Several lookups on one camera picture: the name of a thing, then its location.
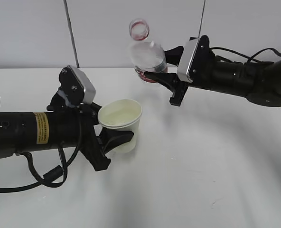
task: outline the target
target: plastic bottle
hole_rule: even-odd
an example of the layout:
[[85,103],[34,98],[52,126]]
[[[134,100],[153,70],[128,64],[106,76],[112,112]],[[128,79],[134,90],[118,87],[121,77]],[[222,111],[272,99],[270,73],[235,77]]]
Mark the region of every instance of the plastic bottle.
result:
[[129,46],[129,55],[139,77],[146,82],[155,82],[144,75],[144,71],[167,72],[165,52],[149,33],[149,26],[144,19],[135,19],[129,25],[133,39]]

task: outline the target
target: white table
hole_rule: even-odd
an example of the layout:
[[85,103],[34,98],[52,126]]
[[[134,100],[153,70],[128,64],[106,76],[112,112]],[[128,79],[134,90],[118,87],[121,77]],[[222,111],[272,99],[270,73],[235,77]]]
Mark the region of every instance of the white table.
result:
[[[45,111],[60,70],[0,69],[0,111]],[[82,70],[96,103],[141,103],[136,151],[101,172],[80,153],[61,188],[0,194],[0,227],[281,228],[281,108],[194,88],[174,107],[133,69]],[[59,163],[33,154],[41,174]],[[32,182],[24,157],[0,160],[0,187]]]

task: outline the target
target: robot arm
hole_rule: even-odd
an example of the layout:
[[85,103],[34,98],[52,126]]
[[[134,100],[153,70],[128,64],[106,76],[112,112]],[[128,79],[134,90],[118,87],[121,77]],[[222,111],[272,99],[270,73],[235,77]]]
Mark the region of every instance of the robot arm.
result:
[[[129,142],[131,131],[102,128],[95,134],[100,106],[93,102],[96,90],[81,70],[67,66],[59,75],[61,86],[53,96],[48,112],[0,112],[0,159],[14,153],[23,155],[36,183],[17,188],[1,189],[0,193],[29,190],[39,185],[60,187],[66,180],[67,167],[78,151],[92,164],[95,171],[106,170],[111,162],[105,155],[113,148]],[[73,147],[72,156],[66,160],[63,148]],[[35,170],[29,152],[58,149],[61,166],[41,177]],[[63,176],[62,182],[54,182]]]
[[223,62],[210,49],[208,36],[191,38],[185,48],[177,47],[165,55],[167,63],[178,66],[177,73],[145,72],[145,76],[173,93],[172,105],[180,106],[187,89],[195,87],[281,107],[281,61],[250,62],[253,56],[245,64]]

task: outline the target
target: white paper cup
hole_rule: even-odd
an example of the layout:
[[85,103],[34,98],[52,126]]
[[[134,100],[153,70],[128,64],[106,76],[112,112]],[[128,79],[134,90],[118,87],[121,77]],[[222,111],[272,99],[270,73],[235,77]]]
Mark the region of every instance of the white paper cup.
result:
[[128,153],[135,148],[141,113],[141,105],[130,99],[114,101],[99,110],[97,117],[101,126],[134,133],[131,141],[114,148],[115,152]]

